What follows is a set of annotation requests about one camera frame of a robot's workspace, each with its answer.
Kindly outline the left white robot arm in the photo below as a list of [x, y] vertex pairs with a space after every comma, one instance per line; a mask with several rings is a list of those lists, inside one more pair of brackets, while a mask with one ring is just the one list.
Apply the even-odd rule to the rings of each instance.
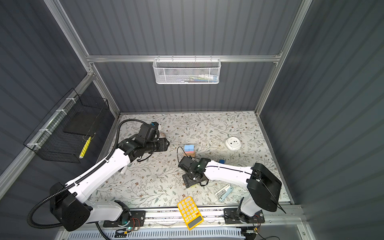
[[127, 167], [144, 154], [167, 151], [170, 143], [160, 137], [159, 124], [143, 124], [138, 134], [121, 141], [113, 153], [66, 184], [56, 183], [50, 194], [58, 193], [50, 200], [50, 211], [67, 231], [84, 224], [99, 221], [116, 222], [121, 227], [133, 223], [130, 209], [121, 201], [106, 204], [91, 202], [88, 198], [107, 179]]

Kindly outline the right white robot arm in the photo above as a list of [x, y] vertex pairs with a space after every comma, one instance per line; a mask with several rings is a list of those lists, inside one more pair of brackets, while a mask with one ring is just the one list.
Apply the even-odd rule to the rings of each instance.
[[258, 211], [276, 212], [282, 182], [263, 164], [255, 163], [252, 167], [236, 167], [221, 164], [207, 158], [194, 160], [184, 156], [178, 167], [185, 171], [187, 188], [203, 182], [222, 181], [248, 190], [249, 195], [240, 201], [241, 214], [253, 217]]

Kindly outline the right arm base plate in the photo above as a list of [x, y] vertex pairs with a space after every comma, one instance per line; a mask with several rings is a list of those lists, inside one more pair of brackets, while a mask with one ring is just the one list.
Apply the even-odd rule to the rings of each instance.
[[252, 217], [242, 213], [237, 208], [225, 208], [224, 209], [225, 223], [231, 224], [263, 224], [265, 222], [263, 211], [256, 212]]

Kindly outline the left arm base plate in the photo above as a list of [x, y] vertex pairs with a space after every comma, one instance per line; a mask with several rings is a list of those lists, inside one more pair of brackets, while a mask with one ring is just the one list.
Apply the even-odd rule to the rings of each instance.
[[123, 212], [123, 216], [116, 221], [104, 221], [104, 228], [139, 228], [144, 225], [146, 219], [146, 211], [130, 211]]

